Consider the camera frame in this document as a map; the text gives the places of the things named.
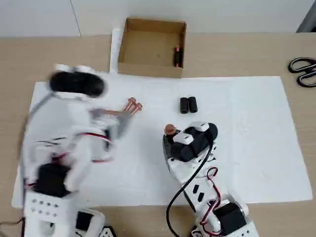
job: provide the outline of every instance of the copper pin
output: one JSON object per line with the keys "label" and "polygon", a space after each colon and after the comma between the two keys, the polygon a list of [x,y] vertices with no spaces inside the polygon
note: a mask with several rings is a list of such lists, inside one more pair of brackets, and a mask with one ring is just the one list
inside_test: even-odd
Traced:
{"label": "copper pin", "polygon": [[173,135],[177,132],[177,128],[173,124],[167,124],[164,128],[164,133],[166,135]]}
{"label": "copper pin", "polygon": [[128,104],[125,106],[125,111],[128,111],[130,109],[130,107],[132,107],[133,105],[136,104],[136,99],[134,97],[130,97],[128,99]]}
{"label": "copper pin", "polygon": [[177,45],[177,46],[176,46],[176,52],[177,52],[178,54],[180,54],[180,45]]}
{"label": "copper pin", "polygon": [[142,104],[141,103],[137,103],[135,105],[135,108],[132,109],[132,111],[130,112],[131,115],[134,115],[137,111],[141,111],[143,108]]}

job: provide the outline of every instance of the black cylindrical object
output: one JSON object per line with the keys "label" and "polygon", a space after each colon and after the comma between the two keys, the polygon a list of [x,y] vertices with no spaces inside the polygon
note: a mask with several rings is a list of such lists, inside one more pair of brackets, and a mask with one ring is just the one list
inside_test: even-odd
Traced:
{"label": "black cylindrical object", "polygon": [[180,99],[180,112],[182,114],[187,114],[189,111],[188,99],[186,97],[182,97]]}
{"label": "black cylindrical object", "polygon": [[191,113],[196,113],[198,111],[197,100],[194,96],[189,97],[189,109]]}

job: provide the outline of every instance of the white paper sheet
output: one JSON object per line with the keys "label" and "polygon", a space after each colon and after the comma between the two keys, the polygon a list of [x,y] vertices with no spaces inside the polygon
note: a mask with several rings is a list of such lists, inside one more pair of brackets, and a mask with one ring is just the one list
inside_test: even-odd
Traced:
{"label": "white paper sheet", "polygon": [[312,199],[281,79],[248,77],[233,83],[235,190],[247,203]]}
{"label": "white paper sheet", "polygon": [[[109,91],[95,101],[95,105],[110,110],[123,109],[127,99],[135,97],[143,104],[143,110],[132,119],[126,135],[117,142],[117,155],[109,164],[94,164],[80,189],[79,205],[166,205],[179,189],[171,177],[162,151],[162,135],[166,124],[173,123],[179,129],[192,121],[210,121],[220,130],[217,142],[217,159],[221,162],[221,174],[231,181],[232,115],[230,82],[218,79],[153,79],[103,74]],[[47,93],[43,83],[37,83],[32,104]],[[179,113],[179,101],[183,96],[197,98],[199,112]],[[54,116],[43,113],[42,118]],[[12,201],[17,200],[16,189]],[[183,197],[177,204],[186,204]]]}

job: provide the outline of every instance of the red wire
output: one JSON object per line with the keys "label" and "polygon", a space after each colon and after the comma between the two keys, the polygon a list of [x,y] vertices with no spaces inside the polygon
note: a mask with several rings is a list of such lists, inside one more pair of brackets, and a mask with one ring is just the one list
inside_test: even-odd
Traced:
{"label": "red wire", "polygon": [[214,188],[214,190],[215,190],[215,192],[216,192],[216,194],[217,194],[218,200],[212,200],[213,203],[212,203],[211,205],[208,204],[208,205],[209,205],[209,208],[208,208],[208,210],[206,211],[205,215],[203,216],[202,220],[201,220],[200,223],[199,223],[199,224],[202,226],[203,231],[204,231],[205,233],[207,233],[210,237],[211,237],[211,236],[219,236],[220,233],[221,233],[221,231],[220,231],[220,232],[217,232],[217,233],[215,233],[215,232],[209,232],[209,231],[205,228],[205,225],[207,224],[206,219],[207,219],[209,213],[211,213],[215,208],[217,208],[217,207],[220,205],[221,201],[222,201],[222,197],[221,197],[221,194],[220,194],[218,188],[216,187],[216,185],[215,185],[214,181],[212,180],[212,178],[209,176],[209,172],[210,172],[211,170],[215,170],[214,173],[212,174],[212,177],[215,177],[215,176],[217,175],[217,173],[218,173],[218,168],[215,167],[215,166],[212,166],[212,167],[210,167],[210,168],[208,169],[208,171],[207,171],[207,173],[206,173],[207,179],[208,179],[209,181],[211,181],[212,184],[213,184],[213,188]]}
{"label": "red wire", "polygon": [[[104,135],[101,135],[101,134],[97,134],[97,133],[93,133],[93,132],[82,132],[82,133],[78,133],[76,136],[94,136],[94,137],[100,137],[100,138],[104,138],[108,141],[110,141],[110,139]],[[63,153],[57,157],[54,157],[54,160],[55,161],[60,161],[62,158],[64,158],[65,156],[67,156],[69,153]],[[109,162],[110,160],[108,159],[102,159],[102,160],[92,160],[92,163],[106,163],[106,162]]]}

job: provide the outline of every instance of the black cable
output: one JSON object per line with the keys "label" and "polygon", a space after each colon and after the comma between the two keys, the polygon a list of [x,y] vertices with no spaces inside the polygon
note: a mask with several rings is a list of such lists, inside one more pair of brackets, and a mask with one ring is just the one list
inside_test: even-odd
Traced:
{"label": "black cable", "polygon": [[76,231],[76,235],[78,235],[79,237],[82,237],[82,235],[81,235],[81,234],[79,234],[77,231]]}
{"label": "black cable", "polygon": [[194,174],[190,177],[190,179],[188,179],[188,181],[182,186],[182,188],[179,189],[179,191],[175,194],[175,196],[171,199],[170,203],[168,204],[167,210],[166,210],[166,219],[167,219],[167,225],[169,230],[173,233],[174,236],[179,237],[179,235],[174,231],[174,229],[171,226],[170,223],[170,219],[169,219],[169,213],[170,213],[170,209],[172,207],[172,204],[174,203],[174,201],[178,198],[178,196],[185,190],[185,188],[192,182],[192,180],[196,177],[196,175],[200,172],[200,170],[203,168],[203,166],[205,165],[205,163],[207,162],[207,159],[209,158],[211,151],[212,151],[212,147],[213,147],[213,142],[210,143],[208,152],[204,158],[204,160],[202,161],[202,163],[200,164],[200,166],[197,168],[197,170],[194,172]]}
{"label": "black cable", "polygon": [[[49,99],[51,99],[54,96],[55,92],[50,92],[48,95],[46,95],[41,101],[39,101],[34,108],[30,111],[29,115],[27,118],[24,120],[23,127],[22,127],[22,134],[20,134],[20,142],[18,143],[19,147],[19,158],[20,158],[20,178],[21,178],[21,183],[23,185],[23,193],[22,193],[22,215],[24,214],[24,205],[25,205],[25,185],[26,185],[26,180],[25,180],[25,167],[24,167],[24,161],[23,161],[23,141],[24,141],[24,133],[26,132],[26,127],[34,117],[34,115],[38,112],[38,110],[45,105]],[[25,232],[25,218],[21,218],[20,221],[22,221],[22,230],[21,230],[21,237],[24,237],[24,232]]]}
{"label": "black cable", "polygon": [[20,220],[18,221],[1,221],[0,222],[0,226],[1,225],[5,225],[5,226],[16,226],[18,224],[20,224],[21,221],[23,221],[24,217],[22,217]]}

